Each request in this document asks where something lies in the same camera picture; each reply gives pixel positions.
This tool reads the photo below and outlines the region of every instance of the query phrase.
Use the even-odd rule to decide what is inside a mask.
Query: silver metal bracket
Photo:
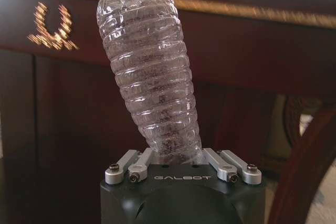
[[[151,164],[152,157],[152,149],[146,148],[138,161],[128,167],[129,179],[132,183],[137,183],[147,178],[147,168]]]
[[[204,148],[203,153],[205,159],[217,171],[217,177],[223,181],[235,183],[237,182],[237,168],[225,162],[216,152],[211,148]]]
[[[128,167],[138,158],[138,151],[128,150],[125,155],[116,164],[110,165],[105,171],[105,182],[109,185],[115,185],[123,181],[124,173]]]
[[[250,185],[259,185],[261,183],[262,174],[261,171],[258,170],[257,166],[247,164],[229,150],[221,151],[219,155],[226,162],[237,167],[238,174],[241,176],[242,180],[245,183]]]

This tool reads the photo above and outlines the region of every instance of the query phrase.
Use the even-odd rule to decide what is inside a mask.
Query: crushed plastic bottle
[[[173,0],[100,0],[97,23],[120,93],[159,163],[201,163],[189,59]]]

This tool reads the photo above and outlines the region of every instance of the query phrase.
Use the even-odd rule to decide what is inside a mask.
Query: screw
[[[132,173],[132,174],[130,175],[130,182],[131,182],[131,183],[136,183],[136,182],[139,181],[139,179],[140,179],[140,175],[139,175],[139,173]]]
[[[118,164],[112,164],[109,166],[109,169],[113,172],[119,171],[119,165]]]
[[[229,173],[227,175],[227,179],[231,182],[231,183],[236,183],[238,180],[238,175],[235,173]]]
[[[254,164],[248,164],[247,169],[251,172],[256,172],[258,170],[258,167]]]

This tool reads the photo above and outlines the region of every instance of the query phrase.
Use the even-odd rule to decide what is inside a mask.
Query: gold trim
[[[61,14],[61,24],[58,28],[58,32],[55,32],[54,35],[51,35],[46,27],[46,14],[48,12],[48,7],[39,2],[35,7],[36,12],[35,16],[35,24],[36,30],[39,34],[33,35],[30,34],[27,38],[38,45],[44,45],[47,48],[55,48],[57,50],[61,50],[63,47],[68,50],[72,50],[73,48],[79,49],[75,43],[71,40],[68,40],[69,34],[71,33],[71,15],[68,10],[64,7],[64,5],[59,6],[59,12]]]
[[[336,29],[336,16],[331,15],[293,12],[288,10],[237,5],[207,0],[174,1],[176,7],[182,10]]]

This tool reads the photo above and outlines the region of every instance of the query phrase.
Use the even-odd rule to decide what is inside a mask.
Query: dark wooden cabinet
[[[336,0],[175,2],[203,146],[260,165],[277,94],[335,102]],[[58,7],[68,10],[78,50],[27,38],[39,34],[39,3],[51,35]],[[103,171],[126,150],[146,147],[105,56],[97,3],[0,0],[1,223],[98,223]]]

